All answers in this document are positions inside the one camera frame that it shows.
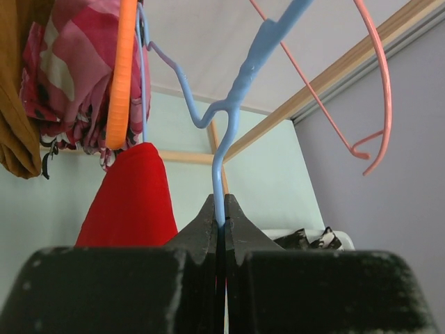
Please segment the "red trousers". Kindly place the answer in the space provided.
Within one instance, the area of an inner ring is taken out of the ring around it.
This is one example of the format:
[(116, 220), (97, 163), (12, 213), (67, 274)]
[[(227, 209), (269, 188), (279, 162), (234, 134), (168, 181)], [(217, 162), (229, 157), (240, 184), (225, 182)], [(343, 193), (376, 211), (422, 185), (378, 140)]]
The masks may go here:
[(165, 166), (151, 143), (119, 154), (88, 210), (76, 246), (162, 246), (178, 233)]

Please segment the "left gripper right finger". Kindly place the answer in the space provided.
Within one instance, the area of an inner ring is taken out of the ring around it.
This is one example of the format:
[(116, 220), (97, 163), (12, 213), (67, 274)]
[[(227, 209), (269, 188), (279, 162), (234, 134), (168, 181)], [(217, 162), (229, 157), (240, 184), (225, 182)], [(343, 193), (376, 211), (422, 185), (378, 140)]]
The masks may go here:
[(436, 333), (406, 261), (378, 250), (285, 250), (225, 198), (230, 333)]

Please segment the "black white patterned trousers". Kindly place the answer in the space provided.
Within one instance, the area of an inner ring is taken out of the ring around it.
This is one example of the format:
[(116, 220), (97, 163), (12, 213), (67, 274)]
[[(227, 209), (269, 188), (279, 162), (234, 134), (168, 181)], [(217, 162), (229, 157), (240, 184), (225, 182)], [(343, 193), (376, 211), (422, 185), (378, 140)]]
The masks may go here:
[(338, 250), (344, 251), (345, 248), (338, 236), (330, 227), (326, 227), (321, 234), (310, 241), (307, 230), (302, 228), (283, 237), (274, 238), (273, 241), (286, 250)]

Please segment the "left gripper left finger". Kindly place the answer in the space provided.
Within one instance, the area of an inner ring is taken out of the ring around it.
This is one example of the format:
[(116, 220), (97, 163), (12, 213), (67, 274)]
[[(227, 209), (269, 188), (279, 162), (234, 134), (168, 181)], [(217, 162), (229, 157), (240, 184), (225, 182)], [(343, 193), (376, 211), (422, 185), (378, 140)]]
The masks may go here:
[(6, 300), (8, 333), (217, 333), (213, 198), (161, 247), (36, 251)]

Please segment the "blue wire hanger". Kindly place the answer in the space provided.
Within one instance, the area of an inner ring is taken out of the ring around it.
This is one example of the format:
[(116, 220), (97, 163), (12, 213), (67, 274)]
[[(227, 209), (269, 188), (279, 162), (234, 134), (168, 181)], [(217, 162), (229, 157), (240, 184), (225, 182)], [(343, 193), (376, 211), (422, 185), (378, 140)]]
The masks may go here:
[(197, 112), (190, 86), (181, 67), (149, 39), (148, 21), (143, 13), (143, 5), (139, 3), (136, 7), (135, 28), (139, 49), (146, 48), (148, 51), (153, 49), (173, 69), (177, 75), (193, 124), (199, 129), (204, 129), (210, 125), (217, 112), (224, 111), (227, 113), (227, 130), (213, 156), (212, 162), (214, 215), (218, 227), (224, 226), (226, 221), (222, 182), (223, 159), (238, 131), (241, 102), (247, 95), (260, 69), (310, 4), (311, 1), (294, 0), (277, 21), (264, 20), (250, 45), (247, 56), (240, 66), (226, 98), (211, 103), (203, 116), (199, 116)]

